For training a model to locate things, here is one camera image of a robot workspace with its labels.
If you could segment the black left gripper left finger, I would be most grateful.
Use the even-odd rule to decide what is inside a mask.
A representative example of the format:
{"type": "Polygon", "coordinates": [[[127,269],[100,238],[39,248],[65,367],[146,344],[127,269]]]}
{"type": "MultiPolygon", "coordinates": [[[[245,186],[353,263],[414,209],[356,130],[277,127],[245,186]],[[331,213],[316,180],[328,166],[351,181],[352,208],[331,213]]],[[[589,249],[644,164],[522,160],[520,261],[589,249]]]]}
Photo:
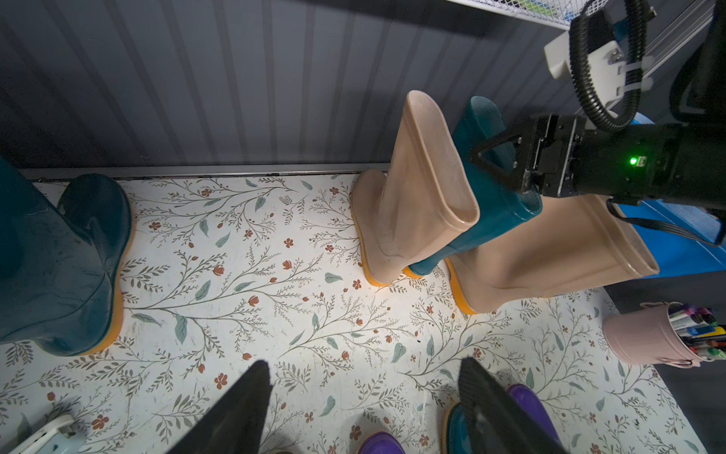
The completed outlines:
{"type": "Polygon", "coordinates": [[[170,452],[259,452],[271,392],[268,363],[255,361],[170,452]]]}

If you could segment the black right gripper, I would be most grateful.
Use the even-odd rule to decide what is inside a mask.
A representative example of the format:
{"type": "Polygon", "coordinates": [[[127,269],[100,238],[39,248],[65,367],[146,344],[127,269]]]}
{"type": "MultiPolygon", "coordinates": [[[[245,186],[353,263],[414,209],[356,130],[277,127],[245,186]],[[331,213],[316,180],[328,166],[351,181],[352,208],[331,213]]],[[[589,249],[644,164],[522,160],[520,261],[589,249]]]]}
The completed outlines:
{"type": "Polygon", "coordinates": [[[580,115],[539,115],[474,145],[469,159],[509,191],[534,191],[549,198],[575,197],[579,193],[571,163],[582,143],[585,126],[586,119],[580,115]],[[510,170],[488,157],[506,144],[514,148],[510,170]]]}

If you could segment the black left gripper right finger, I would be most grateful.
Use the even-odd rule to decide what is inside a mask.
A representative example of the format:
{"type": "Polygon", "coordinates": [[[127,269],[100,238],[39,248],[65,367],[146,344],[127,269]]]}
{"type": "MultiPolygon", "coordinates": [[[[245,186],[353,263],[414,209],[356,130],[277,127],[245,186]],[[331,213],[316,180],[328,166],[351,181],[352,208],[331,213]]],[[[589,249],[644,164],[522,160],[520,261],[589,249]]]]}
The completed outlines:
{"type": "Polygon", "coordinates": [[[461,404],[474,453],[563,453],[475,359],[459,369],[461,404]]]}

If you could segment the dark green boot back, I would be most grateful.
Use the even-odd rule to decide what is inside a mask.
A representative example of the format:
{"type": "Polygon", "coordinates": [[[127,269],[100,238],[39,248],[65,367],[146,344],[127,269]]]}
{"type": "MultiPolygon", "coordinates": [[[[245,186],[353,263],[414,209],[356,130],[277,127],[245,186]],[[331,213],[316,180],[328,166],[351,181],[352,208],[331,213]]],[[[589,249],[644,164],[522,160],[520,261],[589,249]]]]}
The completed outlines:
{"type": "Polygon", "coordinates": [[[504,132],[505,124],[497,106],[484,96],[472,96],[465,107],[452,138],[463,168],[478,202],[478,222],[431,257],[404,269],[404,275],[419,279],[434,271],[438,263],[457,253],[476,249],[542,212],[541,197],[534,191],[512,192],[499,185],[489,174],[471,162],[471,149],[504,132]]]}

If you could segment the dark green boot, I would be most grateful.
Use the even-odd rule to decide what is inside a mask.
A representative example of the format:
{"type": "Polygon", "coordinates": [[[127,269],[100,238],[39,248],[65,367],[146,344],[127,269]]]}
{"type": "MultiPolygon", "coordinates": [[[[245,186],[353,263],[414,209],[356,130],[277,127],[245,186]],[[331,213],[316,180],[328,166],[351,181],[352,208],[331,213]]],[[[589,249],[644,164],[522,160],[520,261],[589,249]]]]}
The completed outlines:
{"type": "Polygon", "coordinates": [[[452,138],[463,168],[478,202],[478,222],[431,257],[404,269],[404,275],[419,279],[434,271],[438,263],[457,253],[476,249],[542,212],[541,197],[534,191],[512,192],[499,185],[489,174],[471,162],[471,149],[504,132],[505,124],[497,106],[484,96],[472,96],[465,107],[452,138]]]}
{"type": "Polygon", "coordinates": [[[442,422],[441,454],[473,454],[461,404],[451,407],[442,422]]]}
{"type": "Polygon", "coordinates": [[[1,342],[61,357],[96,353],[123,323],[122,259],[132,243],[124,189],[99,174],[49,199],[1,164],[1,342]]]}

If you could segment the beige rain boot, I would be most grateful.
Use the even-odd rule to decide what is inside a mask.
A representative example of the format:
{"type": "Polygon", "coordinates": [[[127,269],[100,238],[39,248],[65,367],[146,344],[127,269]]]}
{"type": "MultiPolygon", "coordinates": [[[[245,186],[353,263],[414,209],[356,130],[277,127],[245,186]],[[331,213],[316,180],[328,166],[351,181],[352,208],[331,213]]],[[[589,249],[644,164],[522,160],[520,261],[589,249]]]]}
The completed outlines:
{"type": "Polygon", "coordinates": [[[605,197],[542,202],[537,217],[446,259],[454,301],[463,313],[490,313],[512,301],[659,274],[644,240],[605,197]]]}
{"type": "Polygon", "coordinates": [[[411,91],[391,165],[355,181],[351,211],[366,280],[385,287],[444,249],[479,220],[480,210],[438,104],[411,91]]]}

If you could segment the blue rain boot front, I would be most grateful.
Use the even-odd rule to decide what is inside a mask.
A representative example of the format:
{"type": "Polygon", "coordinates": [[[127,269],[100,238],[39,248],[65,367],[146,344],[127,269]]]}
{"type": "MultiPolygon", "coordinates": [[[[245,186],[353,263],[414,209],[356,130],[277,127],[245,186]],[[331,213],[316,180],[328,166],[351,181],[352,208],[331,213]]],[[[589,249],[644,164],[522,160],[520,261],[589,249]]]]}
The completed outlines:
{"type": "MultiPolygon", "coordinates": [[[[714,241],[720,230],[720,222],[701,208],[669,204],[662,201],[644,201],[638,206],[620,204],[625,218],[653,219],[678,225],[684,230],[714,241]]],[[[673,278],[694,274],[725,271],[725,243],[710,247],[696,240],[635,226],[646,246],[655,258],[660,272],[652,278],[673,278]]]]}

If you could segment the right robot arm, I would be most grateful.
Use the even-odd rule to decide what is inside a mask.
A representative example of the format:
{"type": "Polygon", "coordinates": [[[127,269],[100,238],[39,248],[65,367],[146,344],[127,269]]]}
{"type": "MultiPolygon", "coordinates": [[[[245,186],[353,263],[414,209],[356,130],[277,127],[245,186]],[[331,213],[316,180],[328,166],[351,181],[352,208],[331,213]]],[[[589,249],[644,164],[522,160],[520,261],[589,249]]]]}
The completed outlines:
{"type": "Polygon", "coordinates": [[[725,5],[669,91],[671,123],[635,123],[646,88],[648,4],[626,3],[627,56],[608,76],[591,59],[599,16],[583,6],[568,32],[568,70],[582,113],[539,115],[470,147],[467,159],[501,187],[549,198],[594,194],[618,204],[664,200],[725,206],[725,5]],[[616,85],[607,110],[601,83],[616,85]]]}

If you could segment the purple front boot right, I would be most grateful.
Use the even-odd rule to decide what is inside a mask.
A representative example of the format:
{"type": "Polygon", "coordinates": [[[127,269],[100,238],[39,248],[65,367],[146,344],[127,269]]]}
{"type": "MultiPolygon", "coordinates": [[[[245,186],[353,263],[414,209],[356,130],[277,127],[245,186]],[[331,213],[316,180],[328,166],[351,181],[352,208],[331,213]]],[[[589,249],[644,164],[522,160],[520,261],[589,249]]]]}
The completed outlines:
{"type": "Polygon", "coordinates": [[[524,384],[513,384],[508,387],[508,394],[550,439],[559,445],[561,444],[559,435],[548,412],[542,401],[531,388],[524,384]]]}

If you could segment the purple boot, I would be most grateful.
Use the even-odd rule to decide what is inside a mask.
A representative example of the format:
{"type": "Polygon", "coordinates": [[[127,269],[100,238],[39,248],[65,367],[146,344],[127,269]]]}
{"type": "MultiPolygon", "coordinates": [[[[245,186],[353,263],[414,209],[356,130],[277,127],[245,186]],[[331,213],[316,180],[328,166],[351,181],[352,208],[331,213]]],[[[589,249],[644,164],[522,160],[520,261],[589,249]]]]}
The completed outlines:
{"type": "Polygon", "coordinates": [[[559,445],[561,444],[559,435],[548,412],[542,401],[531,388],[524,384],[513,384],[508,387],[508,394],[550,439],[559,445]]]}
{"type": "Polygon", "coordinates": [[[357,454],[405,454],[405,451],[393,435],[380,431],[369,436],[360,445],[357,454]]]}

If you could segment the dark green front boot right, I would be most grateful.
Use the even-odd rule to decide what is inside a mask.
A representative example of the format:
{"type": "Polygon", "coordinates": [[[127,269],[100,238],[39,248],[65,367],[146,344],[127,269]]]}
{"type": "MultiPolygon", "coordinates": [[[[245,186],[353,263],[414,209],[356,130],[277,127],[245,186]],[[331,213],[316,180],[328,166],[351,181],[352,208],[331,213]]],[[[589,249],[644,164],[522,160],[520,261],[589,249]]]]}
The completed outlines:
{"type": "Polygon", "coordinates": [[[442,422],[441,454],[473,454],[461,404],[451,407],[442,422]]]}

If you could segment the purple front boot left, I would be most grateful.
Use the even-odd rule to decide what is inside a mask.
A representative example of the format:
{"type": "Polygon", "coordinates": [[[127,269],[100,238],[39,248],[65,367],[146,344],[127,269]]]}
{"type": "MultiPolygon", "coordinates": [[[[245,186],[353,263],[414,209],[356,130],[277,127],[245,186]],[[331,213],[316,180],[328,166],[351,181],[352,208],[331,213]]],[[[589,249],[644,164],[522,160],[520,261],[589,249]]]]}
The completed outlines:
{"type": "Polygon", "coordinates": [[[405,451],[393,435],[380,431],[369,436],[360,445],[357,454],[405,454],[405,451]]]}

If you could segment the pink pen cup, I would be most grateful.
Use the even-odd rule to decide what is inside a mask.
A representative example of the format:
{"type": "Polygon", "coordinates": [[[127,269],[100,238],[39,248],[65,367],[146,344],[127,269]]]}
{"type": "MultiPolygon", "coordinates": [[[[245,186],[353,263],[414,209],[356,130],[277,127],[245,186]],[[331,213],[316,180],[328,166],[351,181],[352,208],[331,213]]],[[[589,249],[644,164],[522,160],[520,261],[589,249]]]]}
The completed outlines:
{"type": "Polygon", "coordinates": [[[690,369],[711,362],[694,353],[677,335],[669,310],[678,303],[642,303],[641,309],[612,315],[602,327],[614,354],[629,365],[668,365],[690,369]]]}

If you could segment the small pale green device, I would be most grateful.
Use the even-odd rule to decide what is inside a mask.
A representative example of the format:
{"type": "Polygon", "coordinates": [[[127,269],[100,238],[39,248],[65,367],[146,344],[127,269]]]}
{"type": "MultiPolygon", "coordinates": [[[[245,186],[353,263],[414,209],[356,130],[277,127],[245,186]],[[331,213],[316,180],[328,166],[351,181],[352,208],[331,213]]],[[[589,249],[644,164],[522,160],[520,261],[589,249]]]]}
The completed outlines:
{"type": "Polygon", "coordinates": [[[77,453],[83,437],[72,431],[74,423],[69,414],[59,416],[13,448],[11,454],[77,453]]]}

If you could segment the dark green boot far left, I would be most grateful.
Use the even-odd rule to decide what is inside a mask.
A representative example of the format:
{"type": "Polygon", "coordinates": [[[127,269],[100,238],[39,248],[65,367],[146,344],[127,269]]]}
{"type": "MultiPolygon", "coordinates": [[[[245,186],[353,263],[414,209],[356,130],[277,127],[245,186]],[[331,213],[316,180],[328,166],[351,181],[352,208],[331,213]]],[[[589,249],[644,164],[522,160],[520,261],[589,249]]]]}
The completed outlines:
{"type": "Polygon", "coordinates": [[[1,342],[61,357],[96,353],[123,323],[122,259],[132,243],[124,189],[99,174],[49,199],[1,164],[1,342]]]}

